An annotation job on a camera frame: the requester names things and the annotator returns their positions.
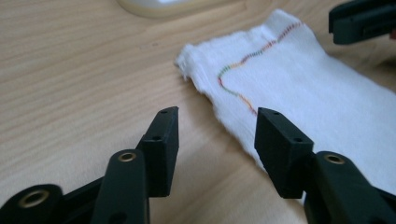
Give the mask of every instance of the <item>wooden surface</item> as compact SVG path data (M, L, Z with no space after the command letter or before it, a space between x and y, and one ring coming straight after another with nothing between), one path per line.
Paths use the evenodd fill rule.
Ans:
M157 111L177 105L172 193L150 200L151 223L305 223L303 208L277 196L174 59L187 43L247 30L282 8L330 55L396 91L396 42L335 46L327 29L337 2L241 0L154 20L115 0L1 1L0 204L36 184L67 193L102 176Z

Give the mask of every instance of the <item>white object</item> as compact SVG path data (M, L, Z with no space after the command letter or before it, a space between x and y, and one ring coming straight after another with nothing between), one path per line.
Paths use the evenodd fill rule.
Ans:
M233 0L117 0L127 11L139 16L161 18Z
M329 57L298 19L276 10L247 32L187 45L176 63L261 168L255 113L267 107L315 152L349 157L372 185L396 194L396 95Z

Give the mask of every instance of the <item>black object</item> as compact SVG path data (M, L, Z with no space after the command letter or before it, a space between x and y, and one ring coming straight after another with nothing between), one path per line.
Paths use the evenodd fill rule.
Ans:
M333 8L329 13L329 33L334 44L346 45L396 29L395 0L355 0Z
M282 114L259 108L255 148L260 160L281 197L298 199L306 192L308 223L396 223L394 195L372 187L347 157L315 154L313 145Z
M136 149L111 157L104 177L66 195L55 185L25 189L0 209L0 223L149 223L149 197L170 194L178 152L177 111L161 110Z

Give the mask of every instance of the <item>multicolored stitched line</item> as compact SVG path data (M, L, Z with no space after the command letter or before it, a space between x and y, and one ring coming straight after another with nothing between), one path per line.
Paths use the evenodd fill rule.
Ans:
M252 52L249 53L247 56L243 57L242 60L239 63L232 63L229 65L224 66L219 74L218 74L218 82L219 85L228 93L230 93L231 95L234 95L236 97L238 97L239 99L241 99L248 107L248 109L257 116L257 110L253 107L253 105L251 104L251 102L249 101L248 98L246 98L244 95L242 95L241 93L237 92L237 91L233 91L228 89L227 87L224 86L222 78L223 76L230 71L231 69L240 67L242 65L244 65L249 59L257 57L262 55L266 50L270 49L272 46L274 46L275 44L278 44L280 41L282 41L283 38L285 38L286 35L288 35L290 33L290 31L292 31L293 29L300 27L304 25L303 22L296 22L290 26L288 26L278 37L276 40L272 40L270 42L268 42L264 47L262 47L260 50L256 51L256 52Z

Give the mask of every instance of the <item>beige plastic object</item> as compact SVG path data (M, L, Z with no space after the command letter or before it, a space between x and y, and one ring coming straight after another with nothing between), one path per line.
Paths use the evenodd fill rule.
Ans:
M138 16L162 18L233 0L117 0L125 10Z

